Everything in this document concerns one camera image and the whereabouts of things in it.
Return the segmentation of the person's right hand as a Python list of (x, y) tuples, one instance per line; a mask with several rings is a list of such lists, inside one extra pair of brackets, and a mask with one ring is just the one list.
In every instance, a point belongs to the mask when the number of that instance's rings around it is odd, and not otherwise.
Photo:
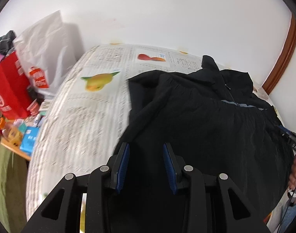
[(295, 190), (296, 187), (296, 155), (294, 156), (294, 161), (291, 167), (291, 174), (289, 176), (288, 187)]

